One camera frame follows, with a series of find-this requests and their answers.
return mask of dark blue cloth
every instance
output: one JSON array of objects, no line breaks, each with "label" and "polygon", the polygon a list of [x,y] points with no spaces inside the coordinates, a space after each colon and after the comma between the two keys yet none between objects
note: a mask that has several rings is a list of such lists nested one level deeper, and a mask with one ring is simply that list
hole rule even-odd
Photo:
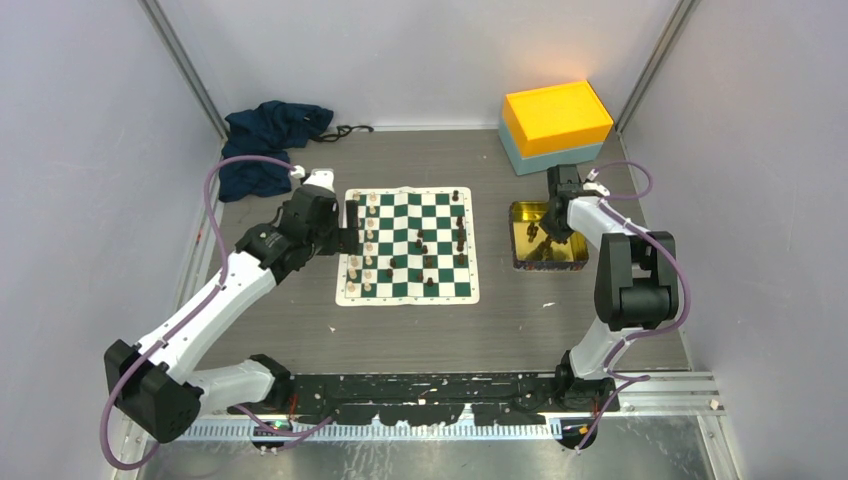
[{"label": "dark blue cloth", "polygon": [[[264,155],[286,163],[286,148],[305,147],[310,138],[320,136],[333,120],[333,111],[315,105],[265,102],[256,110],[227,115],[230,135],[221,154]],[[285,167],[266,162],[237,162],[218,172],[221,190],[218,199],[234,202],[248,194],[270,197],[291,191]]]}]

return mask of gray wood grain tabletop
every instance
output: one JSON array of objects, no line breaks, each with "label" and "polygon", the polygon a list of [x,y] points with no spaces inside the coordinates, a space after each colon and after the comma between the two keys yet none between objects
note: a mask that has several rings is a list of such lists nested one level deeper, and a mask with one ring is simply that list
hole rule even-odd
[{"label": "gray wood grain tabletop", "polygon": [[[351,188],[464,186],[475,218],[480,302],[476,305],[340,307],[338,257],[316,257],[251,306],[200,364],[213,368],[264,353],[300,373],[550,371],[576,345],[595,314],[596,256],[580,272],[512,268],[508,209],[513,201],[545,200],[544,172],[516,176],[494,130],[356,133],[338,143],[289,151],[308,169],[331,167],[339,197]],[[596,162],[622,160],[611,136]],[[626,168],[600,181],[633,193]],[[249,196],[227,204],[222,231],[232,246],[244,231],[274,216],[289,195]],[[614,203],[642,222],[637,202]],[[220,267],[213,258],[209,275]],[[642,340],[622,369],[687,368],[677,334]]]}]

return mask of blue box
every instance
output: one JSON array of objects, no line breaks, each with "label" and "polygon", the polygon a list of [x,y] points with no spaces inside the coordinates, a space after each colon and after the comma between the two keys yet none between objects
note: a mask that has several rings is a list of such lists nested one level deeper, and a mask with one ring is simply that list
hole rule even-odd
[{"label": "blue box", "polygon": [[593,143],[583,147],[568,148],[544,155],[522,157],[518,153],[518,147],[516,147],[515,140],[512,139],[512,134],[509,132],[509,128],[507,128],[503,118],[501,118],[500,126],[498,127],[498,135],[501,137],[501,143],[504,146],[504,150],[506,150],[509,161],[512,162],[512,168],[515,170],[516,175],[541,172],[556,165],[574,165],[591,162],[598,157],[598,153],[600,153],[601,146],[603,145],[603,142]]}]

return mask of chessboard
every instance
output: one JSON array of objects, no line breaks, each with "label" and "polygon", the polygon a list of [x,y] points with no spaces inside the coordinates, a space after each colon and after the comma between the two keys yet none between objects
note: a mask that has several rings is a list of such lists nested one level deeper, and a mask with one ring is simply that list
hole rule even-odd
[{"label": "chessboard", "polygon": [[360,245],[356,255],[340,255],[338,305],[480,300],[468,188],[356,189],[345,200],[359,204]]}]

